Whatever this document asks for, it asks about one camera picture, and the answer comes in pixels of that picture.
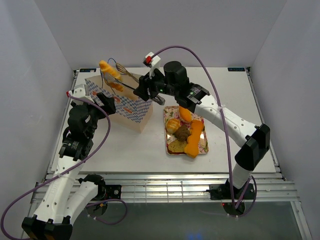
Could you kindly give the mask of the orange oval bun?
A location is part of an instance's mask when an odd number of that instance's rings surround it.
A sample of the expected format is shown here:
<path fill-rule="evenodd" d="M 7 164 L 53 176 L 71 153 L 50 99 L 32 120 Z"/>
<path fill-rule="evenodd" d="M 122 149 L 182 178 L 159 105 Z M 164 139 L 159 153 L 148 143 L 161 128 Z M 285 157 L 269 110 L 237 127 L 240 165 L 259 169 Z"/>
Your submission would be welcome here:
<path fill-rule="evenodd" d="M 190 123 L 192 121 L 192 113 L 182 106 L 178 107 L 178 115 L 180 120 L 185 123 Z"/>

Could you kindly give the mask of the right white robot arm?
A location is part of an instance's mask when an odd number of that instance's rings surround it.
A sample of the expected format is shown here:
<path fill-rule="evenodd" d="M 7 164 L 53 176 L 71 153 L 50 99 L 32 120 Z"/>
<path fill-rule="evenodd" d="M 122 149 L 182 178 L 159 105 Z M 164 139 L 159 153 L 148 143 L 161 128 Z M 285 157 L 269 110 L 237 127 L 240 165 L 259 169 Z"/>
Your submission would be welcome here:
<path fill-rule="evenodd" d="M 223 107 L 218 95 L 211 95 L 204 87 L 190 82 L 187 70 L 180 62 L 166 63 L 163 71 L 150 56 L 143 63 L 150 71 L 139 78 L 138 87 L 133 91 L 135 95 L 158 104 L 165 103 L 161 94 L 172 96 L 179 106 L 220 128 L 227 142 L 233 140 L 240 147 L 234 157 L 235 166 L 229 168 L 228 180 L 216 190 L 220 198 L 228 195 L 237 199 L 244 193 L 251 173 L 270 149 L 270 128 L 264 123 L 258 126 L 248 122 Z"/>

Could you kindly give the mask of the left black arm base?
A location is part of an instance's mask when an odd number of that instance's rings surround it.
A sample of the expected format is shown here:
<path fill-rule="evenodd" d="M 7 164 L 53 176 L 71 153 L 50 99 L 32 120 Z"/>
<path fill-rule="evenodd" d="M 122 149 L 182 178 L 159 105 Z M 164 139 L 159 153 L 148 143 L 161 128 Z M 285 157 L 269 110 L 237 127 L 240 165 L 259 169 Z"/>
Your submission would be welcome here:
<path fill-rule="evenodd" d="M 98 187 L 98 194 L 92 199 L 92 201 L 102 201 L 109 199 L 120 199 L 121 198 L 121 185 L 105 185 Z M 100 203 L 99 205 L 93 205 L 86 207 L 86 211 L 89 215 L 94 217 L 102 216 L 108 208 L 108 203 Z"/>

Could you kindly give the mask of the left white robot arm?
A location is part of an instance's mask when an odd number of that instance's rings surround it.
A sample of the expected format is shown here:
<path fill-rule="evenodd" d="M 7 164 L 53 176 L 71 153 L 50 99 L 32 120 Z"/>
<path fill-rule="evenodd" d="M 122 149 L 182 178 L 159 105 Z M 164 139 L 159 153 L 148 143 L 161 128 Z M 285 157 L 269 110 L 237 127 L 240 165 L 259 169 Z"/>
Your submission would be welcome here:
<path fill-rule="evenodd" d="M 85 206 L 93 199 L 106 195 L 106 187 L 99 175 L 89 175 L 80 182 L 79 189 L 71 194 L 72 187 L 85 160 L 93 154 L 93 137 L 98 121 L 116 112 L 115 100 L 102 92 L 97 94 L 102 106 L 84 95 L 72 99 L 67 128 L 62 135 L 57 166 L 48 189 L 33 216 L 25 217 L 21 226 L 32 240 L 68 240 L 73 225 Z"/>

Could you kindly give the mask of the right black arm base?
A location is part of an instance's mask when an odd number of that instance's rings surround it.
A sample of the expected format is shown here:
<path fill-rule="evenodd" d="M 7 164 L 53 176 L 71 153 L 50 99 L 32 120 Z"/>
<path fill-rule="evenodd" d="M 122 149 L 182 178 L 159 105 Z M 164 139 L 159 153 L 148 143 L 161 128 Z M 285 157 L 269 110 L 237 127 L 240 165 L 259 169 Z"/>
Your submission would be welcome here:
<path fill-rule="evenodd" d="M 209 193 L 211 200 L 223 200 L 222 207 L 226 214 L 236 218 L 246 213 L 245 200 L 252 200 L 254 204 L 257 198 L 257 193 L 252 183 L 249 183 L 247 186 L 244 185 L 240 189 L 233 188 L 235 208 L 232 202 L 225 202 L 225 200 L 232 200 L 230 185 L 227 182 L 223 184 L 210 184 L 209 189 L 206 191 Z"/>

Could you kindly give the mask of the blue checkered paper bag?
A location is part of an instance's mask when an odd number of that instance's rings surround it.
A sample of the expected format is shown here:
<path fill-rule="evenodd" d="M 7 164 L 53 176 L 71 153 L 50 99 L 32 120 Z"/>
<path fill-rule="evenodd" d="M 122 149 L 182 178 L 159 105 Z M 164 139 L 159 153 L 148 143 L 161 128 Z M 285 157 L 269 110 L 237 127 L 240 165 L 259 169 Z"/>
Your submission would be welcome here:
<path fill-rule="evenodd" d="M 124 87 L 122 92 L 107 86 L 102 78 L 99 67 L 99 75 L 87 77 L 85 79 L 89 94 L 100 106 L 102 103 L 97 98 L 97 93 L 104 93 L 107 97 L 114 98 L 116 113 L 111 115 L 110 119 L 126 128 L 142 133 L 153 113 L 152 101 L 144 101 L 133 93 L 133 90 L 139 85 L 138 80 L 140 75 L 118 72 L 122 77 L 121 84 Z"/>

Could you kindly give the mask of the striped golden croissant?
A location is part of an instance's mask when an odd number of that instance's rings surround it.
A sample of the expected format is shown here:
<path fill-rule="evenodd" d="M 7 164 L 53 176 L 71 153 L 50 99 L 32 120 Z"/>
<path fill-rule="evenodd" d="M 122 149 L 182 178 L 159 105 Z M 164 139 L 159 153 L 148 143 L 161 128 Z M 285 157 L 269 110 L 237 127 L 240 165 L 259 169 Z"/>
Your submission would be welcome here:
<path fill-rule="evenodd" d="M 104 60 L 99 62 L 99 67 L 100 74 L 106 85 L 113 90 L 123 92 L 124 86 L 121 84 L 123 81 L 121 74 Z"/>

